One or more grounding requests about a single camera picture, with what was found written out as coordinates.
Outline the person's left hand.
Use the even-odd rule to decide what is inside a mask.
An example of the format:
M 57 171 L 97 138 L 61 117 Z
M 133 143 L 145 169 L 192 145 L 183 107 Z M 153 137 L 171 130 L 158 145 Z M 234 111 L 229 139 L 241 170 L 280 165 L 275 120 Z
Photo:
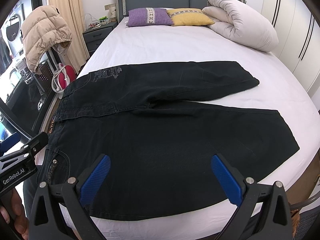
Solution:
M 11 192 L 12 197 L 10 199 L 10 205 L 13 213 L 15 214 L 15 229 L 19 234 L 21 234 L 23 239 L 29 239 L 29 220 L 25 216 L 25 209 L 22 204 L 22 200 L 15 188 L 13 188 Z

